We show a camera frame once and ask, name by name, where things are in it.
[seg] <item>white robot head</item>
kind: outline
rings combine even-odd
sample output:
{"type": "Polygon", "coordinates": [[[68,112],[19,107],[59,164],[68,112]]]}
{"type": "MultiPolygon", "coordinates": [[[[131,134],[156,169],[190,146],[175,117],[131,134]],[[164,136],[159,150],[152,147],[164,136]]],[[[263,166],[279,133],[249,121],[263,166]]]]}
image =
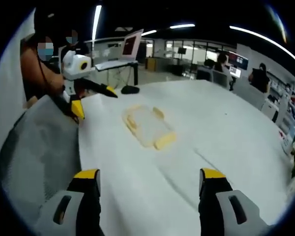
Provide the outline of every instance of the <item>white robot head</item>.
{"type": "Polygon", "coordinates": [[[85,77],[91,69],[91,58],[83,55],[76,55],[74,51],[68,51],[63,57],[62,74],[68,80],[75,80],[85,77]]]}

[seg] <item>laptop screen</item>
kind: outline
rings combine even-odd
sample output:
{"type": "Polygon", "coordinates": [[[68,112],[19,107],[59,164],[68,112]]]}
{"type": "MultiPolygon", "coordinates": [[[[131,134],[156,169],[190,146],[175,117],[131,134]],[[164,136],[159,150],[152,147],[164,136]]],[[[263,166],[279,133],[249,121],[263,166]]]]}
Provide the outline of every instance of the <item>laptop screen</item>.
{"type": "Polygon", "coordinates": [[[136,41],[136,35],[131,38],[127,38],[125,40],[122,55],[132,54],[135,41],[136,41]]]}
{"type": "Polygon", "coordinates": [[[124,38],[121,58],[135,59],[137,57],[143,29],[133,32],[124,38]]]}
{"type": "Polygon", "coordinates": [[[239,70],[239,69],[237,69],[235,67],[230,66],[230,74],[232,76],[235,76],[237,78],[240,78],[241,70],[239,70]]]}

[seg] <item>white table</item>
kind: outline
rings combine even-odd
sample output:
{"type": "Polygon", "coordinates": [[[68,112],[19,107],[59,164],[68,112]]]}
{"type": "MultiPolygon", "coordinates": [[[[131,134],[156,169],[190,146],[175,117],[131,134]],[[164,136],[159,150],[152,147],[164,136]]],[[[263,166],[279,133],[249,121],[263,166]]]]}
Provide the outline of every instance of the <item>white table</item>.
{"type": "Polygon", "coordinates": [[[101,221],[106,235],[200,235],[199,170],[217,168],[273,224],[286,208],[291,164],[278,127],[231,92],[206,81],[153,83],[140,93],[82,100],[83,170],[101,170],[101,221]],[[164,112],[177,141],[142,147],[121,119],[135,104],[164,112]]]}

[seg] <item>laptop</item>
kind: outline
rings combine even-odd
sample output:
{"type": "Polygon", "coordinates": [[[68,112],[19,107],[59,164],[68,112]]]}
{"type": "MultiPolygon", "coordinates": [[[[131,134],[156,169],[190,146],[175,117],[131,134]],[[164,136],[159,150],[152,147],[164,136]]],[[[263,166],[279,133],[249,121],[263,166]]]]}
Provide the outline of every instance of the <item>laptop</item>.
{"type": "Polygon", "coordinates": [[[124,41],[122,44],[120,58],[117,60],[110,60],[100,64],[96,64],[95,68],[98,71],[103,71],[103,70],[108,70],[108,69],[113,69],[113,68],[118,68],[118,67],[138,63],[138,61],[136,60],[136,57],[137,57],[142,33],[143,33],[143,29],[127,35],[124,38],[124,41]]]}
{"type": "Polygon", "coordinates": [[[237,69],[233,66],[230,66],[230,74],[236,78],[240,78],[241,75],[241,70],[237,69]]]}

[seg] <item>computer monitor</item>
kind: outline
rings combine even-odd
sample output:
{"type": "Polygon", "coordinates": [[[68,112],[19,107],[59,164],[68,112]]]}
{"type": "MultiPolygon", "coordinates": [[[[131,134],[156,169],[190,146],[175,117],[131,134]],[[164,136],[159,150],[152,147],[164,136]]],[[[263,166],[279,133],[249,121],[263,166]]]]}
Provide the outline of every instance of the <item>computer monitor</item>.
{"type": "Polygon", "coordinates": [[[240,69],[247,70],[248,59],[236,53],[229,52],[228,63],[240,69]]]}
{"type": "Polygon", "coordinates": [[[178,54],[186,54],[186,48],[178,48],[178,54]]]}
{"type": "Polygon", "coordinates": [[[233,66],[230,66],[230,74],[236,78],[240,78],[241,70],[239,70],[233,66]]]}

